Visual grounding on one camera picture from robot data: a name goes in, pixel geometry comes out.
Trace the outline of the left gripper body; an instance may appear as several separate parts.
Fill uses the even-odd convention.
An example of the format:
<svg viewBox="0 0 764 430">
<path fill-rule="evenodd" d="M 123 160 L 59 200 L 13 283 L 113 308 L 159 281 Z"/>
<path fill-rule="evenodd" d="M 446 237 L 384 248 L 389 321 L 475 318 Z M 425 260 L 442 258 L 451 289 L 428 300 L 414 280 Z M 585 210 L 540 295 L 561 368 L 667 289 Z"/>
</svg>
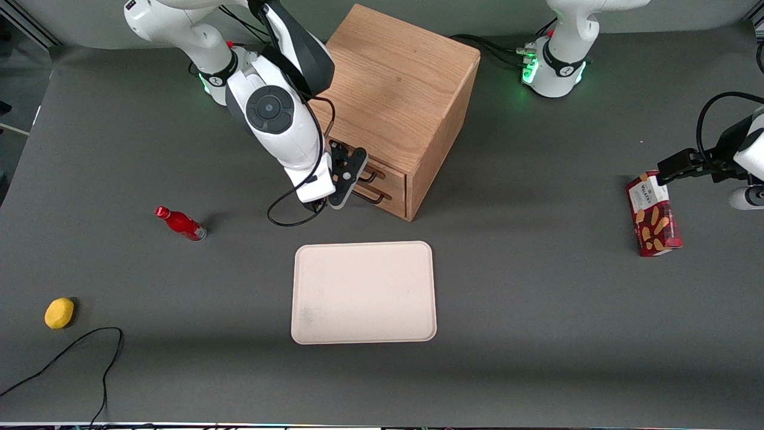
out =
<svg viewBox="0 0 764 430">
<path fill-rule="evenodd" d="M 712 150 L 719 171 L 711 175 L 715 183 L 728 179 L 762 183 L 763 108 L 725 130 Z"/>
</svg>

